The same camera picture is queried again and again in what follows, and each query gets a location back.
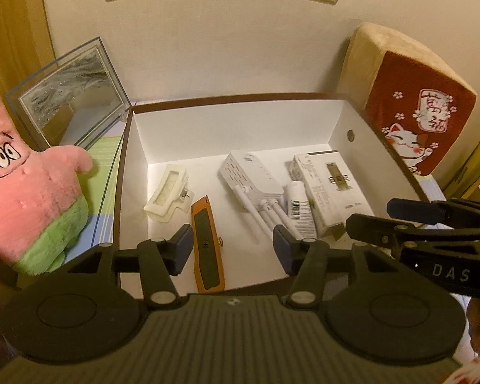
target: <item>open box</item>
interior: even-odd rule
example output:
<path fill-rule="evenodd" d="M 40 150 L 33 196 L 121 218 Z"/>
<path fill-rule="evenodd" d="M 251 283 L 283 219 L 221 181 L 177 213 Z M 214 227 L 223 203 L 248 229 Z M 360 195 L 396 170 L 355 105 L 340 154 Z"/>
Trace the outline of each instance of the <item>open box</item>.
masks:
<path fill-rule="evenodd" d="M 134 107 L 119 163 L 114 242 L 134 248 L 148 238 L 170 238 L 190 213 L 155 223 L 144 206 L 168 163 L 183 165 L 195 201 L 208 195 L 218 235 L 226 289 L 286 277 L 266 237 L 243 209 L 219 169 L 231 150 L 255 154 L 284 186 L 296 154 L 337 150 L 375 216 L 387 218 L 393 197 L 427 198 L 396 152 L 350 102 L 324 94 L 263 94 L 172 101 Z M 330 243 L 331 247 L 345 244 Z M 173 277 L 180 295 L 196 293 L 193 254 Z M 142 298 L 138 275 L 121 274 L 122 288 Z"/>

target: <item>plush toy eye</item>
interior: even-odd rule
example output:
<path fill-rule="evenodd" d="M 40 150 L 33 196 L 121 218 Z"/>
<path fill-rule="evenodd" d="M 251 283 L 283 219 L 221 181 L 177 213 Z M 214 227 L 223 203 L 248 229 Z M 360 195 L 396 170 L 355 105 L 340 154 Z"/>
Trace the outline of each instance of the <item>plush toy eye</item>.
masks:
<path fill-rule="evenodd" d="M 4 144 L 4 151 L 5 154 L 9 157 L 9 159 L 17 160 L 21 157 L 21 155 L 11 146 L 9 143 Z"/>
<path fill-rule="evenodd" d="M 4 150 L 0 147 L 0 167 L 6 169 L 11 161 L 5 154 Z"/>

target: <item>barcode label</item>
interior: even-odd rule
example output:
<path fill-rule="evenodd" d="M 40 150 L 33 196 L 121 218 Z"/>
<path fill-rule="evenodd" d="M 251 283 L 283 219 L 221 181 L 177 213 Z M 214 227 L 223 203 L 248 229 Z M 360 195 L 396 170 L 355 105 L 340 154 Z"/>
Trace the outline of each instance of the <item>barcode label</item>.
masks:
<path fill-rule="evenodd" d="M 300 219 L 300 202 L 299 201 L 292 201 L 290 202 L 290 210 L 291 210 L 291 218 L 293 220 Z"/>
<path fill-rule="evenodd" d="M 297 231 L 304 237 L 304 238 L 316 238 L 316 231 L 315 227 L 312 226 L 299 226 L 297 227 Z"/>

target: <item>patrick star plush toy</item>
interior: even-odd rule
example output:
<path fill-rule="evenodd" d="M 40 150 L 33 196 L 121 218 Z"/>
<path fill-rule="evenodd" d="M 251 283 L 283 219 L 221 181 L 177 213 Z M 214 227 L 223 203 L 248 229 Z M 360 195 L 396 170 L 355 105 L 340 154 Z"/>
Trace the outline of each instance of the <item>patrick star plush toy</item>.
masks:
<path fill-rule="evenodd" d="M 0 99 L 0 257 L 31 276 L 62 265 L 89 218 L 77 173 L 92 158 L 81 147 L 31 150 Z"/>

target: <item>white wall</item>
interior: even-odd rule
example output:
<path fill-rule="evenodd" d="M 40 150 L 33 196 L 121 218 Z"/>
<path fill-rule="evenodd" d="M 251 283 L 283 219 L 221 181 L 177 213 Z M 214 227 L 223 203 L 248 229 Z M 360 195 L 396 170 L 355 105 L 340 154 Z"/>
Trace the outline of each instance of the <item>white wall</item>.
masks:
<path fill-rule="evenodd" d="M 444 185 L 480 140 L 480 0 L 45 0 L 61 55 L 100 35 L 133 101 L 333 91 L 362 21 L 422 41 L 479 94 L 436 169 Z"/>

